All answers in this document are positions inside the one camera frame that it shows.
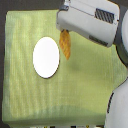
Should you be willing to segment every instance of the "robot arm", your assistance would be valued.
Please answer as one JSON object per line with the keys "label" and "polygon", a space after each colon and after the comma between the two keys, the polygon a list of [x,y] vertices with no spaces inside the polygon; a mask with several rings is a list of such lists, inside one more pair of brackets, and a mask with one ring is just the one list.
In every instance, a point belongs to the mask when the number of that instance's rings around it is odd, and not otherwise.
{"label": "robot arm", "polygon": [[117,31],[119,7],[106,0],[66,0],[57,13],[57,28],[75,31],[110,47]]}
{"label": "robot arm", "polygon": [[[107,0],[63,0],[56,27],[75,31],[95,43],[116,45],[128,68],[128,11]],[[128,128],[128,79],[110,96],[105,128]]]}

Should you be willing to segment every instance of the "yellow-green cloth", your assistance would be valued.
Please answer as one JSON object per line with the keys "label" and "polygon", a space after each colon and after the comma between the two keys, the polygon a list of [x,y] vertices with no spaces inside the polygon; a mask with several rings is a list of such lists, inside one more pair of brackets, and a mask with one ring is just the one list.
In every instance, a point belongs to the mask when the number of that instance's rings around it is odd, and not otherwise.
{"label": "yellow-green cloth", "polygon": [[[7,13],[2,118],[10,126],[104,124],[109,97],[127,77],[115,46],[105,48],[75,32],[67,61],[56,12]],[[59,68],[49,79],[33,67],[33,50],[43,37],[60,50]]]}

